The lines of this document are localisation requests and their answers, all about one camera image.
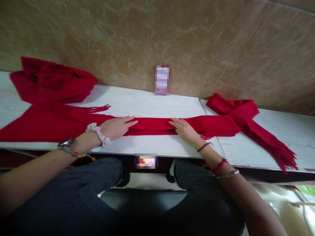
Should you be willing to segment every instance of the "floor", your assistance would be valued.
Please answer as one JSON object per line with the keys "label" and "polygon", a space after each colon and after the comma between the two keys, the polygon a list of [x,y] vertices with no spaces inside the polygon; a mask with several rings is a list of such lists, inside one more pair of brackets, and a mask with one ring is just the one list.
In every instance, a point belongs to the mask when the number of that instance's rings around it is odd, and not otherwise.
{"label": "floor", "polygon": [[[308,196],[305,201],[302,200],[303,197],[299,196],[301,193],[296,190],[289,190],[276,184],[259,183],[252,185],[261,198],[278,215],[289,236],[315,236],[315,197]],[[165,178],[165,174],[160,173],[131,173],[130,182],[125,188],[181,190],[176,184],[169,183]],[[303,202],[311,202],[310,204],[313,204],[313,206],[305,206],[304,209],[303,204],[308,203]],[[305,222],[303,210],[306,212],[305,216],[313,231],[309,230]],[[243,236],[248,235],[248,231],[245,229]]]}

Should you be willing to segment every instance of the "woman's right hand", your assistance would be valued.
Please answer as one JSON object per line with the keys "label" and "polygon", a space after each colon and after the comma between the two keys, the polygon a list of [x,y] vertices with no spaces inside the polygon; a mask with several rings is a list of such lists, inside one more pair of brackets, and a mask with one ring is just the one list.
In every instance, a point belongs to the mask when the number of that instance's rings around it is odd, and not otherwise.
{"label": "woman's right hand", "polygon": [[207,142],[203,140],[197,132],[194,130],[194,128],[191,127],[190,124],[188,124],[187,121],[183,119],[178,118],[171,118],[172,121],[169,121],[171,125],[175,126],[176,133],[189,145],[193,146],[195,149],[201,148],[204,144]]}

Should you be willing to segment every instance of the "tassel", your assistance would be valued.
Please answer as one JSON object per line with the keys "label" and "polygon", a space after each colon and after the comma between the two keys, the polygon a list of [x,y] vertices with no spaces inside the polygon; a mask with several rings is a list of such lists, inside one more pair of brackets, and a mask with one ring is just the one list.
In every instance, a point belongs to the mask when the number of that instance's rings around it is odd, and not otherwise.
{"label": "tassel", "polygon": [[200,136],[203,140],[209,140],[209,139],[211,139],[211,138],[213,138],[213,136],[208,136],[208,135],[205,135],[205,134],[201,134],[201,136]]}
{"label": "tassel", "polygon": [[88,110],[89,113],[96,113],[96,112],[100,112],[100,111],[106,111],[110,108],[110,105],[105,105],[103,107],[90,107],[90,108],[86,108]]}
{"label": "tassel", "polygon": [[295,162],[296,154],[292,152],[283,142],[279,141],[275,136],[272,136],[269,145],[272,148],[268,151],[275,158],[285,174],[288,174],[285,166],[298,170],[298,166]]}

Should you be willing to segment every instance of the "blurred label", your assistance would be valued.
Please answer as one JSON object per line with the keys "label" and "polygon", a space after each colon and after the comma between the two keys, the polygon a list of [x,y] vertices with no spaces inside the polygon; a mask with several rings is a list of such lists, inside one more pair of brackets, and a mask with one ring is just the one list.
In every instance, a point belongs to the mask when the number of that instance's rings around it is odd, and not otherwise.
{"label": "blurred label", "polygon": [[136,169],[156,169],[158,167],[156,154],[135,153]]}
{"label": "blurred label", "polygon": [[154,95],[170,95],[168,89],[170,72],[169,65],[156,65]]}

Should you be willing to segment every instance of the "red scarf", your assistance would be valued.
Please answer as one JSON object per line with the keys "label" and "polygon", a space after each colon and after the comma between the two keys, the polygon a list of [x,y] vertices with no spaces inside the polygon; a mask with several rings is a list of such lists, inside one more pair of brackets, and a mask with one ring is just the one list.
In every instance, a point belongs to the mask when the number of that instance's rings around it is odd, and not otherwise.
{"label": "red scarf", "polygon": [[29,103],[78,103],[97,83],[94,75],[54,62],[21,57],[23,71],[10,74],[21,99]]}
{"label": "red scarf", "polygon": [[[60,142],[69,135],[84,133],[90,123],[102,124],[116,118],[110,115],[92,114],[108,109],[103,107],[82,108],[60,103],[46,102],[32,105],[20,118],[0,130],[4,142]],[[130,127],[127,135],[177,134],[170,118],[135,118],[139,122]],[[186,120],[204,139],[214,136],[235,136],[240,128],[230,116],[197,116]]]}
{"label": "red scarf", "polygon": [[287,173],[285,166],[298,169],[295,162],[295,153],[273,134],[252,120],[259,113],[253,100],[232,101],[215,93],[209,98],[207,106],[219,115],[231,116],[244,134],[273,156],[284,173]]}
{"label": "red scarf", "polygon": [[[92,114],[110,106],[72,107],[60,103],[82,102],[90,94],[97,79],[82,70],[53,62],[22,57],[23,71],[10,75],[23,101],[33,105],[18,119],[0,130],[0,141],[60,142],[69,135],[82,134],[87,125],[100,125],[113,116]],[[294,153],[274,135],[252,119],[259,111],[253,100],[226,100],[214,94],[207,106],[220,116],[198,116],[185,119],[203,139],[234,136],[242,130],[265,148],[287,173],[285,166],[298,169]],[[125,135],[177,134],[169,118],[135,118],[139,122]]]}

